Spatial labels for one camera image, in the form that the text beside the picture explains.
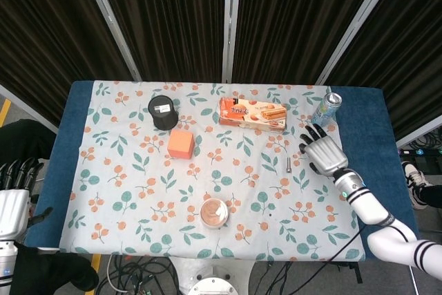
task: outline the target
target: small bolt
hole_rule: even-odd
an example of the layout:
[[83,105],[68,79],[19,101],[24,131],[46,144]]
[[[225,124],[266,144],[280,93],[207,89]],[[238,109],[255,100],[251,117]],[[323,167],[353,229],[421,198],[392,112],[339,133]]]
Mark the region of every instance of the small bolt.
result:
[[291,173],[291,161],[290,161],[290,157],[287,157],[287,168],[285,169],[285,171],[287,173]]

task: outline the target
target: drink can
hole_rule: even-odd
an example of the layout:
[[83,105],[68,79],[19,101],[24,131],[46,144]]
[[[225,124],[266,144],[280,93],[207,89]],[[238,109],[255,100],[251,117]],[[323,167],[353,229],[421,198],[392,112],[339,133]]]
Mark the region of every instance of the drink can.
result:
[[318,124],[321,127],[326,125],[342,103],[343,99],[337,93],[326,94],[313,114],[311,123]]

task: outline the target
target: orange sponge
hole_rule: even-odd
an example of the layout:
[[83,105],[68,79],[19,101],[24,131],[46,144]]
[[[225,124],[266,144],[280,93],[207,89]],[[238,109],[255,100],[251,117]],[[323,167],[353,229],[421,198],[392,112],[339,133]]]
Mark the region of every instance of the orange sponge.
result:
[[169,155],[174,158],[191,159],[193,147],[193,134],[188,131],[173,129],[167,145]]

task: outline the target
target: person's foot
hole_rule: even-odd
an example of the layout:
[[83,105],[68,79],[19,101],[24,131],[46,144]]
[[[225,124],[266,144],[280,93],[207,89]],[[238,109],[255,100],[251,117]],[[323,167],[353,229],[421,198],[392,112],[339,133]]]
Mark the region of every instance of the person's foot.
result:
[[76,288],[83,292],[89,292],[98,286],[98,274],[89,266],[79,277],[70,281]]
[[412,201],[413,209],[422,210],[428,206],[419,198],[419,191],[423,187],[431,186],[419,171],[411,162],[402,162],[402,169],[407,179],[408,194]]

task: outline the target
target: white sneaker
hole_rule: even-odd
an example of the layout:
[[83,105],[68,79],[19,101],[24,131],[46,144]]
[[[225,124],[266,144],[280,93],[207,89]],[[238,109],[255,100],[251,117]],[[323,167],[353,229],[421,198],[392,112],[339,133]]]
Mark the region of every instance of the white sneaker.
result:
[[411,162],[402,162],[402,169],[407,179],[408,194],[412,201],[413,209],[422,210],[428,206],[419,198],[419,191],[423,187],[432,186],[425,180],[422,172],[419,171]]

